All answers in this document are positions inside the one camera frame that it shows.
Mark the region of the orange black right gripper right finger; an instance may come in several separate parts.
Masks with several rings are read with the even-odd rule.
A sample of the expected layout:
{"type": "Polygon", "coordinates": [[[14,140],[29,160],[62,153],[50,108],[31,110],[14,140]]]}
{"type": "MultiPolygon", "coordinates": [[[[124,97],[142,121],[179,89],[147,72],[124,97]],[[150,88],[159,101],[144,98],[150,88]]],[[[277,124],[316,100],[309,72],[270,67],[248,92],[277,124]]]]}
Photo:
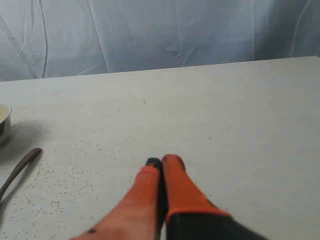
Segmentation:
{"type": "Polygon", "coordinates": [[[190,179],[178,155],[165,155],[162,167],[168,204],[165,220],[168,240],[264,239],[210,202],[190,179]]]}

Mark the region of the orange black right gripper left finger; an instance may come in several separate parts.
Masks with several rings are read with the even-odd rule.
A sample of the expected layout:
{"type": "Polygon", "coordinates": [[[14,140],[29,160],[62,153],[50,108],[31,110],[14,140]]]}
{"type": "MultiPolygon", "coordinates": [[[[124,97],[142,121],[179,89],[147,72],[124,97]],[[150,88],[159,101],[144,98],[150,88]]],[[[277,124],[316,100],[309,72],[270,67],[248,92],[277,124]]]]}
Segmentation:
{"type": "Polygon", "coordinates": [[[158,240],[162,228],[158,207],[161,180],[161,161],[149,158],[120,202],[97,224],[73,239],[158,240]]]}

